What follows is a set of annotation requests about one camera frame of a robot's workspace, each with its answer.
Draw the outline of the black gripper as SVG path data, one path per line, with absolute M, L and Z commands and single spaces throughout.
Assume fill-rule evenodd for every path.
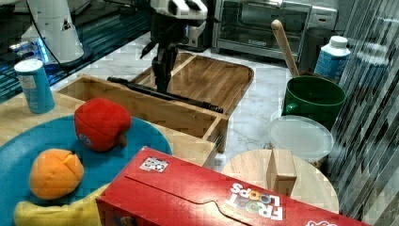
M 158 45 L 157 56 L 152 60 L 155 84 L 159 92 L 167 92 L 177 44 L 184 38 L 186 21 L 154 12 L 151 19 L 151 41 L 144 47 L 141 57 Z

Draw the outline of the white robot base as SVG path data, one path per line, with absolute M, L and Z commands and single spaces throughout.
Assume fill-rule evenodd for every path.
M 9 51 L 45 66 L 74 67 L 92 56 L 73 24 L 68 0 L 26 0 L 31 25 Z

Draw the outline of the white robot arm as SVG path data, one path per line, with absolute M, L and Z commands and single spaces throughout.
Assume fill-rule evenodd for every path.
M 156 88 L 166 92 L 180 44 L 195 45 L 203 32 L 208 8 L 201 0 L 150 0 L 152 10 L 151 41 L 141 57 L 158 45 L 152 60 Z

